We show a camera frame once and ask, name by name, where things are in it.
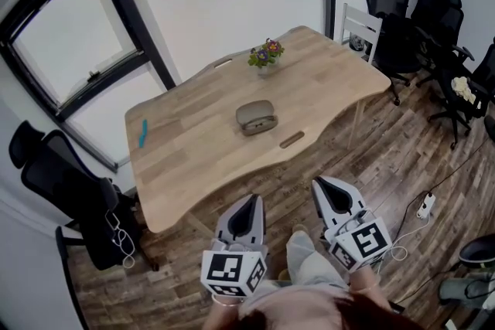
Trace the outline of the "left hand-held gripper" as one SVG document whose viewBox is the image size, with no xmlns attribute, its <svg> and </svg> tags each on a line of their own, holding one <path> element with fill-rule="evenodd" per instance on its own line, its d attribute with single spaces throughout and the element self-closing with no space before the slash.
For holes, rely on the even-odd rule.
<svg viewBox="0 0 495 330">
<path fill-rule="evenodd" d="M 214 297 L 248 298 L 267 272 L 265 245 L 242 243 L 265 241 L 265 208 L 260 195 L 250 194 L 229 207 L 218 219 L 212 247 L 203 251 L 201 284 Z"/>
</svg>

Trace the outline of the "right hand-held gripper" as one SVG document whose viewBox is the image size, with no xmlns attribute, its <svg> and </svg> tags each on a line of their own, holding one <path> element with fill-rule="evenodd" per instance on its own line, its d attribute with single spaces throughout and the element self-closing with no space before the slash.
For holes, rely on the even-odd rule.
<svg viewBox="0 0 495 330">
<path fill-rule="evenodd" d="M 329 254 L 347 272 L 355 272 L 391 248 L 383 218 L 371 216 L 366 221 L 367 213 L 361 211 L 365 207 L 363 196 L 353 185 L 334 177 L 317 176 L 312 180 L 312 197 L 319 218 L 332 228 L 324 233 Z M 338 219 L 348 220 L 337 225 Z"/>
</svg>

